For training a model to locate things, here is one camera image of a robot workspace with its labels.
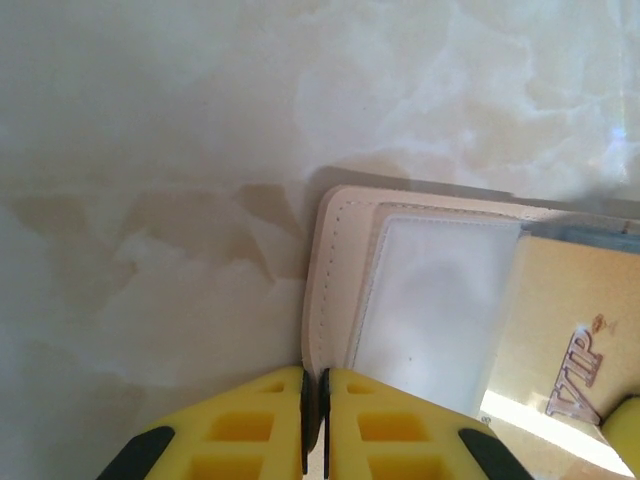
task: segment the marble floor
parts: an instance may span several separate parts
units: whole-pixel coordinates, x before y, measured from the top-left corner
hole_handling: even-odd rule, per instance
[[[640,217],[640,4],[0,1],[0,477],[300,360],[339,183]]]

